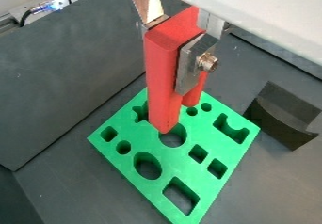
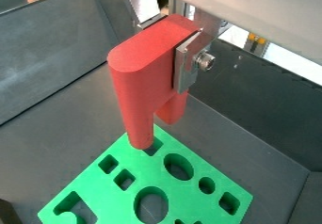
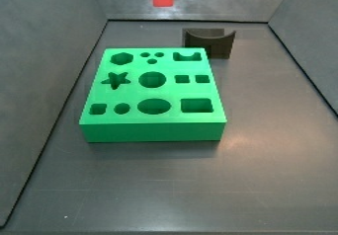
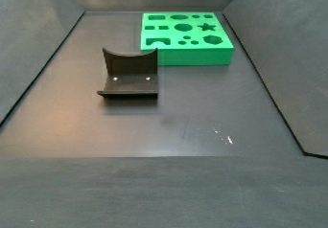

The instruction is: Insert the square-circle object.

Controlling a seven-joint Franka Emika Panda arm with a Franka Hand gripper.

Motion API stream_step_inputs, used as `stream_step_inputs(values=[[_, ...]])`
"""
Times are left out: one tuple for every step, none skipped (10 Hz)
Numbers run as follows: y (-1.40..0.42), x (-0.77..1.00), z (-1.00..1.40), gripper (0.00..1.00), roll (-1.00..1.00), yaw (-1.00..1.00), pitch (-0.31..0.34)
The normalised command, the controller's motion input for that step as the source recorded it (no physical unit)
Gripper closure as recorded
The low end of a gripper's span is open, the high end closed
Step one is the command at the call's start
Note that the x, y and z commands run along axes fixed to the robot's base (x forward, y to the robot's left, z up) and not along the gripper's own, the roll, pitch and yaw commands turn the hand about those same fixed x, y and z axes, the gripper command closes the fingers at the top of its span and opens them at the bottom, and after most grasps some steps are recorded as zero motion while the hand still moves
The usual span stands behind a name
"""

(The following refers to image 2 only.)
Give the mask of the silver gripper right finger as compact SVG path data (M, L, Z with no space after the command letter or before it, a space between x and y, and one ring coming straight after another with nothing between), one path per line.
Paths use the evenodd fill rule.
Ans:
M208 44L227 29L228 23L202 9L194 13L194 25L198 30L179 44L175 50L174 89L183 94L196 82L198 72L208 72L215 56L207 52Z

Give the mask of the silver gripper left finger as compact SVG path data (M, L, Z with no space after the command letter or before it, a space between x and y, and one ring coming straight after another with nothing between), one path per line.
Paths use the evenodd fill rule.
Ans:
M131 15L136 33L166 17L162 14L157 0L123 0L123 2Z

